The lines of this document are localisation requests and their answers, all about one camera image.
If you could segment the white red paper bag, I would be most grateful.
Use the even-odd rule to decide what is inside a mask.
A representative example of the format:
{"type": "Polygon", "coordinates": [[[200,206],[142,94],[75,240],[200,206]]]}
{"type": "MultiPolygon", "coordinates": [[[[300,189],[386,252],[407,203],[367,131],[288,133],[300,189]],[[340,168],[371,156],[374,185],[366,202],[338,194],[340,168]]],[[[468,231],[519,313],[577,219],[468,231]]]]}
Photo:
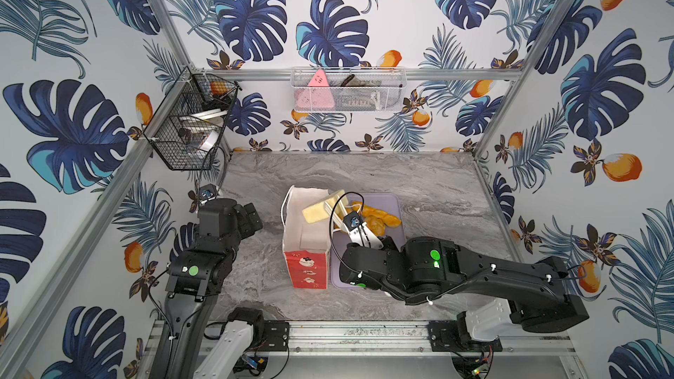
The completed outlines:
{"type": "Polygon", "coordinates": [[[292,286],[295,289],[328,288],[331,241],[329,220],[308,224],[302,210],[326,200],[327,189],[289,188],[281,207],[283,253],[292,286]]]}

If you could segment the braided golden bread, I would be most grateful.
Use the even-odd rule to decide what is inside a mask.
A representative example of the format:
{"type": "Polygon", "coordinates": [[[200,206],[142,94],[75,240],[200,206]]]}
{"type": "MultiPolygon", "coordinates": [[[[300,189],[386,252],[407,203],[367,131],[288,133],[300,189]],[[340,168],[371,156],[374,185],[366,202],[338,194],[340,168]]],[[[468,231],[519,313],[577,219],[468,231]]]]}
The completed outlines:
{"type": "Polygon", "coordinates": [[[365,219],[365,223],[375,236],[384,237],[386,225],[382,219],[375,216],[369,216],[365,219]]]}

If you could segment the twisted long golden bread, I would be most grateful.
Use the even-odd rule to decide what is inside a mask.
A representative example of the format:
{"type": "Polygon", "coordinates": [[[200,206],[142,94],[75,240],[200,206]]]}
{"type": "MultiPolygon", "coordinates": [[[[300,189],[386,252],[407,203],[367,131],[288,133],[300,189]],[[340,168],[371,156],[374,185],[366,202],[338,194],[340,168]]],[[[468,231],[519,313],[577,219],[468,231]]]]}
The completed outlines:
{"type": "Polygon", "coordinates": [[[359,212],[364,219],[378,219],[387,227],[397,228],[402,225],[402,221],[398,217],[383,210],[364,205],[362,202],[353,202],[351,208],[359,212]]]}

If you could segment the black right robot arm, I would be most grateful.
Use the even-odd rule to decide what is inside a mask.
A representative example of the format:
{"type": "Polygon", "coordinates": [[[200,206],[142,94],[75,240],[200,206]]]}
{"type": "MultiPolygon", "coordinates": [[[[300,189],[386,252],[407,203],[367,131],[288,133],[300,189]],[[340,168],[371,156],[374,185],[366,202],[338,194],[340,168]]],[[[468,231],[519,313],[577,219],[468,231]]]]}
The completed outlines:
{"type": "Polygon", "coordinates": [[[500,351],[504,334],[556,334],[589,319],[581,297],[568,293],[570,270],[558,257],[533,264],[476,253],[451,240],[418,237],[397,248],[354,243],[338,255],[342,282],[382,291],[406,305],[431,305],[462,293],[490,303],[429,325],[437,351],[500,351]]]}

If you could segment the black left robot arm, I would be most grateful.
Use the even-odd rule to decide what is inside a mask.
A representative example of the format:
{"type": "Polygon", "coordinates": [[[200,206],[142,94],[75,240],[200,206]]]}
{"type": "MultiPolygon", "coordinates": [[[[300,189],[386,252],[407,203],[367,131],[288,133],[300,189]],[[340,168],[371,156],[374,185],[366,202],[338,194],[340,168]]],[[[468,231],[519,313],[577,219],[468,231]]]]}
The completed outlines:
{"type": "Polygon", "coordinates": [[[149,376],[191,378],[240,243],[263,229],[256,207],[216,198],[198,211],[192,244],[168,265],[164,327],[149,376]]]}

